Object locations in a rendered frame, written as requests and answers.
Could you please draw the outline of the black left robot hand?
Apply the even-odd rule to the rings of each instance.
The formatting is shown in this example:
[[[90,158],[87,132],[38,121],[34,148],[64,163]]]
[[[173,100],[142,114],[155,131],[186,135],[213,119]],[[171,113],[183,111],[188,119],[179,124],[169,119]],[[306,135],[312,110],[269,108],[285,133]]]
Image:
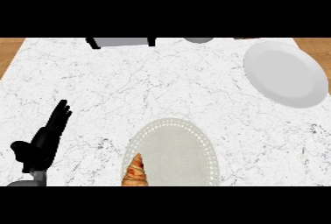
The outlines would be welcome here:
[[[38,129],[31,142],[12,142],[10,149],[15,152],[15,160],[24,164],[22,173],[44,172],[53,164],[71,114],[68,101],[61,100],[46,126]]]

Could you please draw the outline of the beige oval placemat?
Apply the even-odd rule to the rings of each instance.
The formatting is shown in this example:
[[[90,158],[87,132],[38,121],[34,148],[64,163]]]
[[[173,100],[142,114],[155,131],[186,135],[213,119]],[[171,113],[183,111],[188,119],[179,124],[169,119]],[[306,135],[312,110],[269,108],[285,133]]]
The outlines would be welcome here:
[[[220,167],[201,129],[179,118],[151,122],[129,140],[121,175],[140,154],[149,186],[217,186]]]

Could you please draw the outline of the white round plate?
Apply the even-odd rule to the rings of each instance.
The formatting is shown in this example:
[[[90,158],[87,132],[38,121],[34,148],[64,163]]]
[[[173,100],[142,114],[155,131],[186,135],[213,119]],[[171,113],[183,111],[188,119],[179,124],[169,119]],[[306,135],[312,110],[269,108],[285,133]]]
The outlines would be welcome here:
[[[248,81],[262,95],[294,109],[316,106],[328,95],[327,74],[312,56],[281,42],[254,44],[242,59]]]

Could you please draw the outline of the grey appliance with black legs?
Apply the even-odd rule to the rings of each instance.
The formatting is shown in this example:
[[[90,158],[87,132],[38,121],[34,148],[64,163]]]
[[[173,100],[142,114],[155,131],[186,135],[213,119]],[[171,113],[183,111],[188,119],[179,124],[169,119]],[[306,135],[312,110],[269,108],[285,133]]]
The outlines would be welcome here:
[[[155,38],[86,38],[93,49],[108,46],[155,46]]]

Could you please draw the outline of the grey round object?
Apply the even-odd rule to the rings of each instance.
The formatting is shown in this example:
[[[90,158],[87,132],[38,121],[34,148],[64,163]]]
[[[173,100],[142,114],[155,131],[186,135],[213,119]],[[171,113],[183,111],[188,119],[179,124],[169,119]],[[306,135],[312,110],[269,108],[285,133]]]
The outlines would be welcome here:
[[[208,43],[213,38],[185,38],[185,40],[188,40],[194,44],[204,44]]]

